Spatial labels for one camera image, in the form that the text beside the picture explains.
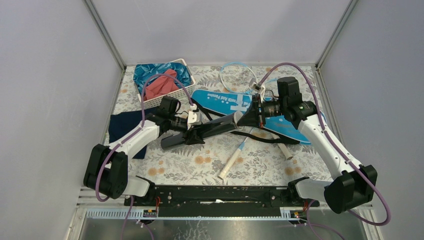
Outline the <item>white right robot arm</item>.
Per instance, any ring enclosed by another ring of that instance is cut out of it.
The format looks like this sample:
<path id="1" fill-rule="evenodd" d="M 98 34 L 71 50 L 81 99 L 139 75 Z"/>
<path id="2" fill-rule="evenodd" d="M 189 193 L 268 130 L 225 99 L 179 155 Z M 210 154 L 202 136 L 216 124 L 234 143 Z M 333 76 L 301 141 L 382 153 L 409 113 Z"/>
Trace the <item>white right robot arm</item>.
<path id="1" fill-rule="evenodd" d="M 238 120 L 238 126 L 262 128 L 267 118 L 284 116 L 312 144 L 330 171 L 332 181 L 302 177 L 288 183 L 287 201 L 293 206 L 305 200 L 325 202 L 336 214 L 370 202 L 378 173 L 372 165 L 364 166 L 353 157 L 329 130 L 312 101 L 304 101 L 299 82 L 294 77 L 277 80 L 278 99 L 265 101 L 265 88 L 254 81 L 257 93 L 250 107 Z"/>

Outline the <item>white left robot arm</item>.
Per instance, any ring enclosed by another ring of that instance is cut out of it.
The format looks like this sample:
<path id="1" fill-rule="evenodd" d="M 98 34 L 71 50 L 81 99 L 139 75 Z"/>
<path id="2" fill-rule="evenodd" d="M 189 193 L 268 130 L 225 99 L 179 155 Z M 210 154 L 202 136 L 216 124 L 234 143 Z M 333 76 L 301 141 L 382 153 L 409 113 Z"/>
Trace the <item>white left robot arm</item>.
<path id="1" fill-rule="evenodd" d="M 94 190 L 100 202 L 124 196 L 136 197 L 144 206 L 152 204 L 155 192 L 149 180 L 129 176 L 129 160 L 158 139 L 163 133 L 172 130 L 186 132 L 201 124 L 200 108 L 189 102 L 190 110 L 186 118 L 177 116 L 179 101 L 165 96 L 155 112 L 144 111 L 140 123 L 123 137 L 110 145 L 95 145 L 90 153 L 88 165 L 83 178 L 83 185 Z"/>

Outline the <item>white plastic tube cap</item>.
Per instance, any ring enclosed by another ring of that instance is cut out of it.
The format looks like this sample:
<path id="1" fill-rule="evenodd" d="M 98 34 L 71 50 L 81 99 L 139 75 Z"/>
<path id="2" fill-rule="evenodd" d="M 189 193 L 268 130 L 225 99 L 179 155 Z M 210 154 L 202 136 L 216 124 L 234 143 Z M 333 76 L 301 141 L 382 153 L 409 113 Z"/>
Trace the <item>white plastic tube cap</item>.
<path id="1" fill-rule="evenodd" d="M 232 122 L 236 129 L 239 128 L 239 121 L 242 118 L 243 113 L 241 111 L 236 111 L 233 113 Z"/>

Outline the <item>black shuttlecock tube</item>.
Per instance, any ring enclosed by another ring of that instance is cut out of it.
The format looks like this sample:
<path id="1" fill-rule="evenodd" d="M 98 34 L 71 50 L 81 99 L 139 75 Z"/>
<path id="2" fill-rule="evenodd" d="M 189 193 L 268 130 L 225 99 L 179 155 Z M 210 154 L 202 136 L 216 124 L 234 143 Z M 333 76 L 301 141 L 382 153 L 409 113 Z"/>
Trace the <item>black shuttlecock tube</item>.
<path id="1" fill-rule="evenodd" d="M 208 139 L 216 135 L 235 131 L 238 128 L 235 128 L 234 126 L 233 114 L 234 113 L 219 117 L 217 119 L 208 121 L 206 123 L 202 123 L 200 125 L 195 125 L 189 130 L 197 130 L 197 133 L 199 134 L 199 136 L 203 138 L 204 141 L 205 139 Z M 174 148 L 185 145 L 184 144 L 185 132 L 181 132 L 179 134 L 163 138 L 160 141 L 160 146 L 162 147 L 163 150 L 170 150 L 170 149 L 174 149 Z"/>

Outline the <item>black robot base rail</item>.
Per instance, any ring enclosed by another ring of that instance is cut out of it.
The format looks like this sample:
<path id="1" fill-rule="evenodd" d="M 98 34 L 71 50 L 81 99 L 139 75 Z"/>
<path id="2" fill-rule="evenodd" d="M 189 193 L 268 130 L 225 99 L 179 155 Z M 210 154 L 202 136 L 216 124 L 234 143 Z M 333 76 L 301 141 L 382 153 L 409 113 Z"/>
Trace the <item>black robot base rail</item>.
<path id="1" fill-rule="evenodd" d="M 159 217 L 281 217 L 281 208 L 304 210 L 318 201 L 300 198 L 289 186 L 155 185 L 125 206 L 152 207 Z"/>

